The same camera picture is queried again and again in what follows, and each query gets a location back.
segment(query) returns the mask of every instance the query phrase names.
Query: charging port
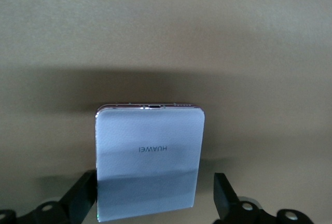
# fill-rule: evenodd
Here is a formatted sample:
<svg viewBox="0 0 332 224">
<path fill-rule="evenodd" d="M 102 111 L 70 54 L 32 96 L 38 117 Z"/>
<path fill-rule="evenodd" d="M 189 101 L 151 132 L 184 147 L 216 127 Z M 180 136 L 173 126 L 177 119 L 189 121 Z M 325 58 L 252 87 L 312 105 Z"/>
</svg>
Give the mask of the charging port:
<svg viewBox="0 0 332 224">
<path fill-rule="evenodd" d="M 160 108 L 161 105 L 148 106 L 149 108 Z"/>
</svg>

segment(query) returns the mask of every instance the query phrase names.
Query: beige wall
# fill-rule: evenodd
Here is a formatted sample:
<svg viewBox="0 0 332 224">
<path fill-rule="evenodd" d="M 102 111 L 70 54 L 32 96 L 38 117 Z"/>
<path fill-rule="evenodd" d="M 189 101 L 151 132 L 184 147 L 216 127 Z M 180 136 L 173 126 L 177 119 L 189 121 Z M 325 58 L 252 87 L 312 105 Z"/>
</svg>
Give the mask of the beige wall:
<svg viewBox="0 0 332 224">
<path fill-rule="evenodd" d="M 114 223 L 212 223 L 214 172 L 273 215 L 332 223 L 332 0 L 0 0 L 0 28 L 0 209 L 94 168 L 100 104 L 192 102 L 195 207 Z"/>
</svg>

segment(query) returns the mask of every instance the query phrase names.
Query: phone back cover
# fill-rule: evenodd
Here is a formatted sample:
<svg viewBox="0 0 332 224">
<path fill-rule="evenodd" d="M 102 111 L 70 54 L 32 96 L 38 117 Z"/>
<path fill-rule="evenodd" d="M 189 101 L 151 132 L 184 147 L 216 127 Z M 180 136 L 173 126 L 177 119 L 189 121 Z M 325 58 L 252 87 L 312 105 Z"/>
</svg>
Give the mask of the phone back cover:
<svg viewBox="0 0 332 224">
<path fill-rule="evenodd" d="M 200 108 L 101 110 L 98 221 L 192 207 L 203 127 Z"/>
</svg>

